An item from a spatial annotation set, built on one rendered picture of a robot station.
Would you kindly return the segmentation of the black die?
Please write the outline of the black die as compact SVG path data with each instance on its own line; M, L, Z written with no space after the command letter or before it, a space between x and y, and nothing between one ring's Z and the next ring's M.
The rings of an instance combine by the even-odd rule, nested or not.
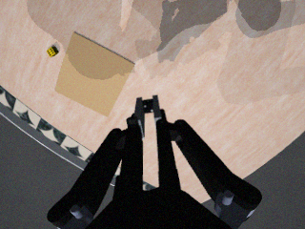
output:
M142 102L144 114L153 113L153 99L144 99Z

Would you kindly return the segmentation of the yellow die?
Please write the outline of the yellow die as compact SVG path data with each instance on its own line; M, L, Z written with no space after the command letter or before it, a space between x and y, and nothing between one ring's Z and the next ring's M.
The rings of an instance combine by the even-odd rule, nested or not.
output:
M59 51L56 49L56 47L50 47L47 50L47 53L50 57L53 57L53 56L56 56L59 53Z

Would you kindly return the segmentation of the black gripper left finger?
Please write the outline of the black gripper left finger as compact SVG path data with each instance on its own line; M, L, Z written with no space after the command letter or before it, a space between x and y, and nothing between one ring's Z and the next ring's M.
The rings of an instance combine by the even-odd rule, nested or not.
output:
M143 190L142 102L136 98L134 113L126 119L128 128L109 132L72 188L49 210L47 219L58 229L85 229L93 221L121 160L106 229L135 228L136 189Z

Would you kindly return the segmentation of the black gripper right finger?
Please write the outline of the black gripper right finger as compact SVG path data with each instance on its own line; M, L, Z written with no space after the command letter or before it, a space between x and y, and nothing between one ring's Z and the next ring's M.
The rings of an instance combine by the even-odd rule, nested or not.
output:
M188 229L172 141L175 141L214 201L214 210L219 218L232 229L238 229L262 200L260 191L233 174L185 120L168 122L165 110L159 107L158 95L152 96L152 104L157 140L161 229Z

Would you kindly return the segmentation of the tan square mat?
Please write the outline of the tan square mat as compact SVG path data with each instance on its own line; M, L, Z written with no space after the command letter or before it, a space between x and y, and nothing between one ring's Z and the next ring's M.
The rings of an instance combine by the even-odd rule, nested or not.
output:
M108 117L134 65L73 32L55 91Z

